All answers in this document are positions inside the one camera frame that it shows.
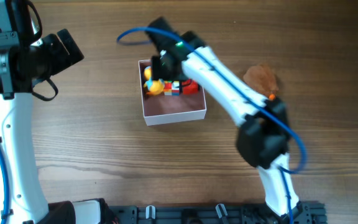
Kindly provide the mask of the multicoloured puzzle cube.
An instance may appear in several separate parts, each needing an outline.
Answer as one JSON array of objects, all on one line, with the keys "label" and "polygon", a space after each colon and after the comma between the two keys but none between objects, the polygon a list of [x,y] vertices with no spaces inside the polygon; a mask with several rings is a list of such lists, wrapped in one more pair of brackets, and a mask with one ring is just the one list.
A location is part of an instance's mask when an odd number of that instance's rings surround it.
[{"label": "multicoloured puzzle cube", "polygon": [[165,81],[163,93],[165,96],[178,96],[180,94],[180,82]]}]

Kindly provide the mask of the yellow duck toy blue hat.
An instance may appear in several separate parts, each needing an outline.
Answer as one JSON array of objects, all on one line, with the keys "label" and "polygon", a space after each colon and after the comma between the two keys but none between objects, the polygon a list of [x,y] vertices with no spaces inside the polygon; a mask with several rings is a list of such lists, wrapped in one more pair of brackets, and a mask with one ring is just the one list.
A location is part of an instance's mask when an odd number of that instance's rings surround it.
[{"label": "yellow duck toy blue hat", "polygon": [[148,66],[144,69],[144,88],[147,90],[147,95],[159,95],[164,91],[165,82],[162,79],[153,80],[152,79],[152,67]]}]

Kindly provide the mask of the red toy fire truck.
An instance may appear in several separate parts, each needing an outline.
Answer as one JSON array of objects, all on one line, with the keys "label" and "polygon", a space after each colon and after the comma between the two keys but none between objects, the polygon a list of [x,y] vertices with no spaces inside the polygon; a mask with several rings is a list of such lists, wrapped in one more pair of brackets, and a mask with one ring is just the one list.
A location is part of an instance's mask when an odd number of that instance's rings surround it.
[{"label": "red toy fire truck", "polygon": [[194,80],[187,80],[180,83],[180,93],[184,95],[192,95],[200,90],[199,84]]}]

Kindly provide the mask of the brown plush toy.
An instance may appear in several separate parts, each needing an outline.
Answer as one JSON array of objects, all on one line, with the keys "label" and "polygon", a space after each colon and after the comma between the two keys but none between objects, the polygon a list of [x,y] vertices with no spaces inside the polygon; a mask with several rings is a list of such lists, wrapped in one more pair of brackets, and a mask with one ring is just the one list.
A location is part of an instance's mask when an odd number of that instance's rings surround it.
[{"label": "brown plush toy", "polygon": [[251,66],[243,76],[243,81],[253,90],[266,96],[270,101],[277,97],[278,81],[272,69],[264,63]]}]

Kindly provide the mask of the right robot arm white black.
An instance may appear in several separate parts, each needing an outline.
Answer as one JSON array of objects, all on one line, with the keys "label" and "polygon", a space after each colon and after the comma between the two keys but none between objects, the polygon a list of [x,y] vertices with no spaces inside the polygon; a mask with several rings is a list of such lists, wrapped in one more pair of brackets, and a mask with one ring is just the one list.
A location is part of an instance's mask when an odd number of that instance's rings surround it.
[{"label": "right robot arm white black", "polygon": [[178,35],[159,17],[148,25],[146,34],[159,53],[152,60],[159,72],[172,80],[194,80],[229,114],[238,127],[236,148],[258,169],[268,208],[278,217],[294,215],[300,199],[291,181],[288,142],[293,131],[285,104],[246,85],[194,32]]}]

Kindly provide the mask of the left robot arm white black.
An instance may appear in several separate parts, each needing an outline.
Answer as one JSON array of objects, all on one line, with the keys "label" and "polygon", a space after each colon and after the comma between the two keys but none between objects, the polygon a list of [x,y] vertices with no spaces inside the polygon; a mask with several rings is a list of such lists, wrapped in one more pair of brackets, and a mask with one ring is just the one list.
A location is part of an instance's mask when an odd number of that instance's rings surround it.
[{"label": "left robot arm white black", "polygon": [[43,36],[30,1],[0,1],[0,223],[74,223],[71,202],[48,203],[32,142],[34,86],[83,59],[66,29]]}]

